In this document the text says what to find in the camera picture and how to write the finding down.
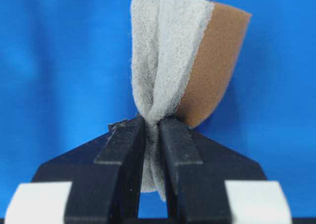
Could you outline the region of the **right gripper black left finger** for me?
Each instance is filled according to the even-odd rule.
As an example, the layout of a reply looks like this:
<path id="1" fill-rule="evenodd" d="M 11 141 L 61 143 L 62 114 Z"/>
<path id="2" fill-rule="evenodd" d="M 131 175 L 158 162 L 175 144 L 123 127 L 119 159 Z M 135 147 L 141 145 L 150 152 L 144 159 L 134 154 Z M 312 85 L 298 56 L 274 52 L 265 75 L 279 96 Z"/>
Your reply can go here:
<path id="1" fill-rule="evenodd" d="M 138 217 L 145 122 L 137 116 L 38 168 L 33 182 L 71 181 L 66 224 L 119 224 Z"/>

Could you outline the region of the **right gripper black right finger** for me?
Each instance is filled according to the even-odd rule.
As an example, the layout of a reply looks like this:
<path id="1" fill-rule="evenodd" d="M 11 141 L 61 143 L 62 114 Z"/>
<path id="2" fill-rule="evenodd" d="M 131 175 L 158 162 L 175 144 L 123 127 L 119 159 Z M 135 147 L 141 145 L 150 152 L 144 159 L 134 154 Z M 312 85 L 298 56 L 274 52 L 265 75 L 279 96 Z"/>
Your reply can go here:
<path id="1" fill-rule="evenodd" d="M 179 224 L 230 224 L 226 180 L 266 180 L 261 166 L 176 118 L 159 123 L 167 213 Z"/>

